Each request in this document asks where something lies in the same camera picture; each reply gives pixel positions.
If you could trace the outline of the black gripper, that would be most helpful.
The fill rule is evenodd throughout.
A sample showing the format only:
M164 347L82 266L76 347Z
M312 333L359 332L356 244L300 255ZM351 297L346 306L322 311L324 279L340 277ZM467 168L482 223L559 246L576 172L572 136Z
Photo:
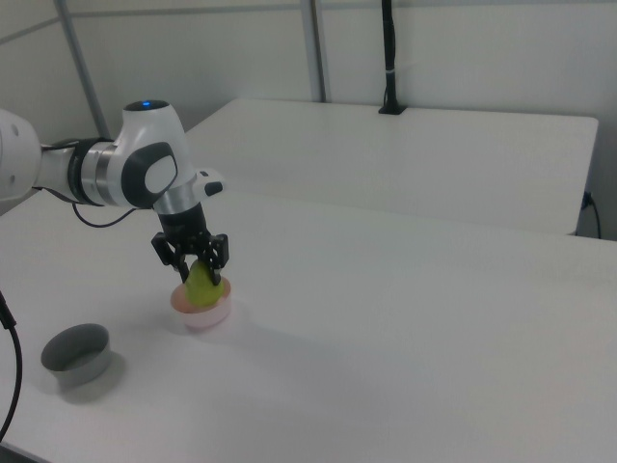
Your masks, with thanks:
M211 283L218 286L229 259L228 236L210 234L202 205L197 204L176 214L159 214L158 219L163 232L151 239L151 245L160 261L177 272L184 284L189 277L189 267L182 248L187 249L199 238L205 238L201 261L206 265Z

